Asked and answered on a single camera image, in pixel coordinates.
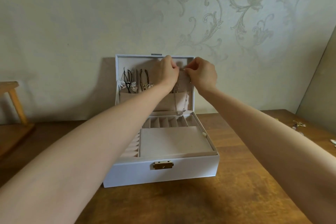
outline person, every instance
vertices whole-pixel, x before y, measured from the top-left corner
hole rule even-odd
[[[0,189],[0,223],[74,223],[113,163],[174,87],[179,68],[172,58],[163,58],[158,68],[153,87],[78,126],[10,179]],[[197,57],[185,71],[199,94],[216,108],[309,220],[334,223],[334,156],[218,90],[215,66],[208,61]]]

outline open jewelry box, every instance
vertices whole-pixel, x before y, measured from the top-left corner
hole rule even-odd
[[[117,54],[115,104],[146,90],[151,82],[150,71],[161,58],[157,55]],[[193,59],[173,57],[179,67]],[[219,154],[194,113],[194,86],[180,70],[172,92],[156,106],[107,173],[103,185],[106,188],[215,176],[218,163]]]

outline wall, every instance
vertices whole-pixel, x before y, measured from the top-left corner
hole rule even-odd
[[[201,56],[221,90],[295,112],[336,24],[336,0],[0,0],[0,81],[32,120],[114,103],[114,55]],[[196,95],[196,112],[214,109]],[[13,122],[8,99],[0,123]]]
[[[336,30],[297,114],[336,134]]]

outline metal latch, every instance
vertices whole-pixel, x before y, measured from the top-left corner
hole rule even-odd
[[[170,160],[156,161],[153,164],[153,167],[155,170],[173,168],[173,166],[174,166],[174,163],[171,162]]]

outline person's left hand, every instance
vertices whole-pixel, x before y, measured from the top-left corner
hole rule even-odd
[[[171,56],[165,56],[161,61],[155,64],[155,67],[153,68],[153,84],[163,85],[167,88],[167,92],[170,92],[177,82],[179,70],[179,67],[173,61]]]

